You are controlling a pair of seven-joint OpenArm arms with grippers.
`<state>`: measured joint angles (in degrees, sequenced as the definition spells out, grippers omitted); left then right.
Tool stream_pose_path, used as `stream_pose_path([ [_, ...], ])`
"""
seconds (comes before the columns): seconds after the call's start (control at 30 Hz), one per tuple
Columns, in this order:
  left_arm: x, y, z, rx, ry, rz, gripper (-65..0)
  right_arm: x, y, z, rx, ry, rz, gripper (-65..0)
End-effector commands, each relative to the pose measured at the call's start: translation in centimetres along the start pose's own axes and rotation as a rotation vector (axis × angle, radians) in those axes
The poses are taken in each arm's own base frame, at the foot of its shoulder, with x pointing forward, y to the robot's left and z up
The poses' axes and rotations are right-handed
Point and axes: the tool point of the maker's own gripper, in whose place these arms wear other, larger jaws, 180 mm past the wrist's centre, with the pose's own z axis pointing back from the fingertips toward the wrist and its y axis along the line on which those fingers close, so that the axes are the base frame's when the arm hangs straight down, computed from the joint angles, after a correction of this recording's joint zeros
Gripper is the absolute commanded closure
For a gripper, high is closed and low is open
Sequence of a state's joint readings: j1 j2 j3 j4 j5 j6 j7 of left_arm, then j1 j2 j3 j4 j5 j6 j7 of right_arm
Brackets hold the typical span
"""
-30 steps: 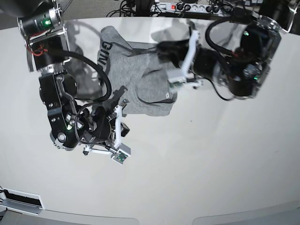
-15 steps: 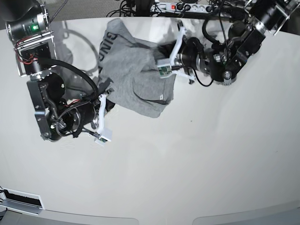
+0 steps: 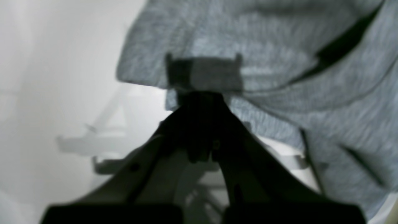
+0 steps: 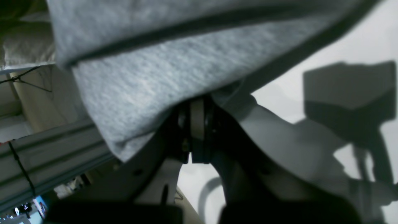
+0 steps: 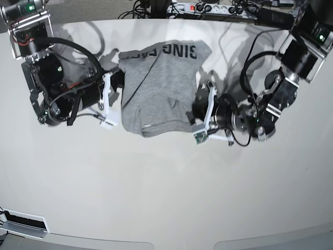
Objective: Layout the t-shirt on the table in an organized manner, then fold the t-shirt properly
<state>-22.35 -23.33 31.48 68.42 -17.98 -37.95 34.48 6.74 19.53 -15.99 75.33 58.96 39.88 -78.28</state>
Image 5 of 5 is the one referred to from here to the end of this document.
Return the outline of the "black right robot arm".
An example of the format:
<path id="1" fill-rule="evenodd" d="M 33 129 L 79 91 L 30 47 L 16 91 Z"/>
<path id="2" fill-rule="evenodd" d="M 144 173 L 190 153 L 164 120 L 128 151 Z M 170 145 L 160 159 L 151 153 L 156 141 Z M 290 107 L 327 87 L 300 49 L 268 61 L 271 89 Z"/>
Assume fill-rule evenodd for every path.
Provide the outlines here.
<path id="1" fill-rule="evenodd" d="M 100 126 L 111 129 L 118 124 L 118 114 L 110 109 L 110 97 L 117 82 L 112 77 L 118 68 L 103 69 L 95 55 L 81 45 L 55 37 L 46 1 L 17 1 L 1 6 L 10 38 L 14 59 L 24 59 L 22 71 L 29 91 L 30 102 L 40 124 L 54 127 L 65 122 L 73 125 L 83 110 L 100 121 Z M 92 64 L 77 64 L 87 76 L 75 83 L 65 81 L 64 59 L 53 50 L 56 44 L 65 45 L 85 55 Z"/>

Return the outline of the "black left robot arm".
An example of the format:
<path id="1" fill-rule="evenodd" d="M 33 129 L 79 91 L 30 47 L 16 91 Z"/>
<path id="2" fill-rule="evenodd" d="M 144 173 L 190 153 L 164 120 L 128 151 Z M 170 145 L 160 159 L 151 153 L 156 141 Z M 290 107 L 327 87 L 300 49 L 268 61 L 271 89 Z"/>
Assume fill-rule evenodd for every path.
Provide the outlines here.
<path id="1" fill-rule="evenodd" d="M 202 120 L 193 131 L 198 144 L 215 138 L 233 145 L 237 142 L 235 131 L 260 142 L 275 133 L 281 112 L 296 100 L 299 82 L 311 83 L 309 74 L 318 74 L 314 66 L 321 68 L 332 50 L 332 1 L 306 1 L 285 42 L 289 45 L 284 52 L 264 51 L 246 59 L 239 83 L 248 94 L 248 105 L 239 104 L 228 93 L 218 95 L 216 86 L 207 82 L 209 95 L 193 104 L 194 117 Z M 265 56 L 275 56 L 281 66 L 266 76 L 265 89 L 255 94 L 247 70 Z"/>

